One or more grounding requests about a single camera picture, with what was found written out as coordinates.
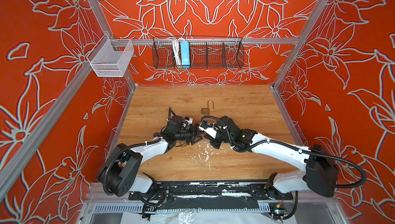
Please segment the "large brass padlock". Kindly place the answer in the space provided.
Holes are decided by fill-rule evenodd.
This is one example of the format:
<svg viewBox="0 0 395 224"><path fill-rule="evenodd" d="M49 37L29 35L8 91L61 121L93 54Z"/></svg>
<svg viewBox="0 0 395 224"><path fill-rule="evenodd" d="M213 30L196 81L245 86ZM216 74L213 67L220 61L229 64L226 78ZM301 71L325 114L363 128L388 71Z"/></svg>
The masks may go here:
<svg viewBox="0 0 395 224"><path fill-rule="evenodd" d="M213 100L208 100L207 101L207 107L202 107L201 108L201 114L204 116L210 115L210 111L214 110L215 104Z"/></svg>

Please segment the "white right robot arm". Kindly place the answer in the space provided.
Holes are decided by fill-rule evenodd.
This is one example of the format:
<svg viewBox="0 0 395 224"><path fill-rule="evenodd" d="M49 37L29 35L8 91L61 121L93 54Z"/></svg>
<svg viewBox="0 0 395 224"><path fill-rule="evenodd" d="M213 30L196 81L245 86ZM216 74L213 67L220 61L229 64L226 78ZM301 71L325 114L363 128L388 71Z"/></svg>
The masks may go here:
<svg viewBox="0 0 395 224"><path fill-rule="evenodd" d="M199 130L205 133L215 148L219 148L222 143L228 143L235 152L262 154L294 166L295 171L285 174L273 173L268 180L271 187L283 194L292 191L312 191L331 198L336 189L357 188L367 180L365 171L359 165L329 155L320 145L298 146L270 138L255 130L240 129L227 116L216 118L206 115L201 118ZM338 184L338 162L357 170L360 173L359 180Z"/></svg>

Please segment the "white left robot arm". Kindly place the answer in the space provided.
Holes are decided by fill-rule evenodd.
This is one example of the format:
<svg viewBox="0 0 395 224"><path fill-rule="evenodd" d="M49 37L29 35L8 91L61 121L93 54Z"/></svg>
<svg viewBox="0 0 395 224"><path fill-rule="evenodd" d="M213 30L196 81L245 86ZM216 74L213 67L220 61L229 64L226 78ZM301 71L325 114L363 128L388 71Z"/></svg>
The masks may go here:
<svg viewBox="0 0 395 224"><path fill-rule="evenodd" d="M109 196L121 197L127 192L148 193L154 185L154 179L138 174L141 164L169 152L178 141L194 145L202 139L203 132L192 118L178 116L169 108L167 125L155 133L151 141L133 145L118 144L108 155L97 178Z"/></svg>

